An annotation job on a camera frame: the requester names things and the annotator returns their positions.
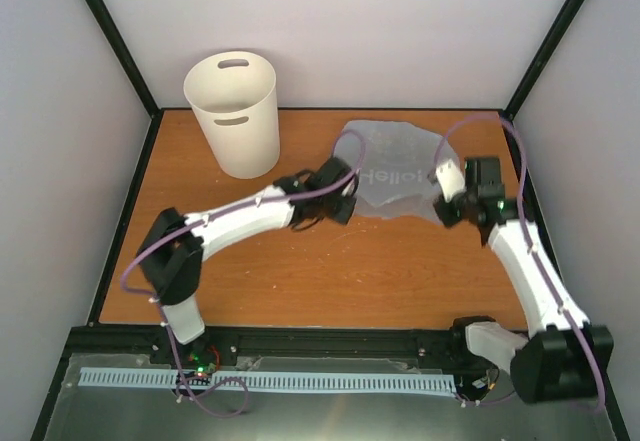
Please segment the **translucent blue trash bag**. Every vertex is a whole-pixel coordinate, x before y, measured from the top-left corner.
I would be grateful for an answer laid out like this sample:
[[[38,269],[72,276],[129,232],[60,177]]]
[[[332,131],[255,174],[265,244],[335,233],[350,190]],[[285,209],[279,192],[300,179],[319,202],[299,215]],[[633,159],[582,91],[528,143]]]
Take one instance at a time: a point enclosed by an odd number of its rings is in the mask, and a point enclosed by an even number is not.
[[[438,162],[459,161],[451,145],[409,122],[356,119],[344,129],[358,134],[336,141],[334,155],[353,166],[365,154],[355,213],[382,219],[415,216],[438,225],[433,203],[440,189],[431,172]]]

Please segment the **white plastic trash bin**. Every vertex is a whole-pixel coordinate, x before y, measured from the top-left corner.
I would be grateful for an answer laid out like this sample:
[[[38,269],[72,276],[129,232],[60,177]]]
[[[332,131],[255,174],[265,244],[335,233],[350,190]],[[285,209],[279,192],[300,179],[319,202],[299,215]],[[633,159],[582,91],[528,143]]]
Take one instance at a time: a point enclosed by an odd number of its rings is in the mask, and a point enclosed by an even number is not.
[[[221,170],[238,179],[269,172],[280,156],[276,72],[245,51],[209,56],[185,76],[183,92]]]

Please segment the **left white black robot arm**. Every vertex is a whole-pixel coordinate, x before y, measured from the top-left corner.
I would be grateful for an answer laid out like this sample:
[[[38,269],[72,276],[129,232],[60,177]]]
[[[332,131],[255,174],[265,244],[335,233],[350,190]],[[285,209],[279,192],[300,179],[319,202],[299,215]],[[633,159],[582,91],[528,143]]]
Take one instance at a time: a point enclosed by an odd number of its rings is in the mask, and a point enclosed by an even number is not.
[[[318,170],[284,176],[259,192],[219,208],[181,214],[162,211],[138,253],[137,265],[160,305],[162,322],[173,336],[172,349],[186,363],[208,351],[205,323],[196,300],[202,265],[218,252],[268,231],[298,230],[309,221],[351,219],[358,172],[338,157]]]

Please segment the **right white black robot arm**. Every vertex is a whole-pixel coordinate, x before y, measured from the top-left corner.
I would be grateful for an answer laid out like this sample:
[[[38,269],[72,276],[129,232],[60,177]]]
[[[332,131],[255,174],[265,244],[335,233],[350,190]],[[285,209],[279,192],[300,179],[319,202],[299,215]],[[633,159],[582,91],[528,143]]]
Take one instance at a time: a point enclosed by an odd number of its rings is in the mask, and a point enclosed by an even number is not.
[[[593,398],[606,400],[604,373],[613,337],[591,323],[560,280],[542,245],[538,226],[527,216],[523,196],[507,197],[496,157],[451,159],[437,164],[440,188],[434,209],[442,224],[475,226],[482,245],[500,261],[527,323],[517,335],[489,318],[459,321],[467,351],[509,374],[527,404]]]

